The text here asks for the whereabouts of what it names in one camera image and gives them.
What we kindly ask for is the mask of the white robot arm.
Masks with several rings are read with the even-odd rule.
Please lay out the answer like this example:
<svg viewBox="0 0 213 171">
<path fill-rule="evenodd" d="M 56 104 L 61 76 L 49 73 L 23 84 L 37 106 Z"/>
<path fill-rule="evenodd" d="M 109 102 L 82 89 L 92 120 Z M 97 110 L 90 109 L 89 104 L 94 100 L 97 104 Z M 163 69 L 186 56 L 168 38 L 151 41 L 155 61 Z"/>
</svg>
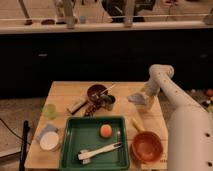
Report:
<svg viewBox="0 0 213 171">
<path fill-rule="evenodd" d="M 162 90 L 174 106 L 168 133 L 167 171 L 213 171 L 213 119 L 175 82 L 171 65 L 153 64 L 144 85 L 148 96 Z"/>
</svg>

